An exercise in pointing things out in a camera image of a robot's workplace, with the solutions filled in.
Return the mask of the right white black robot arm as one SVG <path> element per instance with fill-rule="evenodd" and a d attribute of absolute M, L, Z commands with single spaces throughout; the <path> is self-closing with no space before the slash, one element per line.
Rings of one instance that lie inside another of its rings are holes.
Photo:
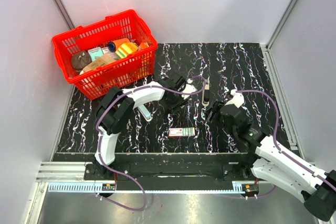
<path fill-rule="evenodd" d="M 247 156 L 233 173 L 245 180 L 268 181 L 295 196 L 316 218 L 329 221 L 335 213 L 335 171 L 325 172 L 304 161 L 270 133 L 248 119 L 237 102 L 215 102 L 206 111 L 209 123 L 221 126 Z"/>

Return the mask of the white black large stapler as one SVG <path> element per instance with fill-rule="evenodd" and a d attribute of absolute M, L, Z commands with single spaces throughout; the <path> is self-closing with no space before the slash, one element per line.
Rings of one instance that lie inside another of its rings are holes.
<path fill-rule="evenodd" d="M 202 106 L 207 107 L 209 105 L 210 100 L 210 92 L 209 92 L 209 80 L 207 79 L 205 82 L 205 88 L 202 92 Z"/>

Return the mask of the light blue small stapler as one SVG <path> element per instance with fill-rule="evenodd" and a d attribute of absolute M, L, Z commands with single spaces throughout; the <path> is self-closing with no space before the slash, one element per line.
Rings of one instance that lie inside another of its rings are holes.
<path fill-rule="evenodd" d="M 140 111 L 140 113 L 142 114 L 142 116 L 145 118 L 145 120 L 147 122 L 150 122 L 152 120 L 151 113 L 149 112 L 149 110 L 144 105 L 140 105 L 138 107 L 138 110 Z"/>

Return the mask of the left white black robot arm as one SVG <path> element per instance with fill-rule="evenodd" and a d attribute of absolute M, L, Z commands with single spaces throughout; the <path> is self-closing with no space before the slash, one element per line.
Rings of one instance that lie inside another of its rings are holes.
<path fill-rule="evenodd" d="M 172 114 L 184 108 L 190 94 L 196 88 L 192 80 L 181 76 L 163 78 L 133 89 L 112 87 L 96 109 L 96 126 L 99 143 L 93 164 L 95 172 L 101 179 L 112 177 L 115 160 L 115 147 L 121 131 L 126 128 L 134 109 L 139 109 L 150 102 L 161 102 L 165 110 Z"/>

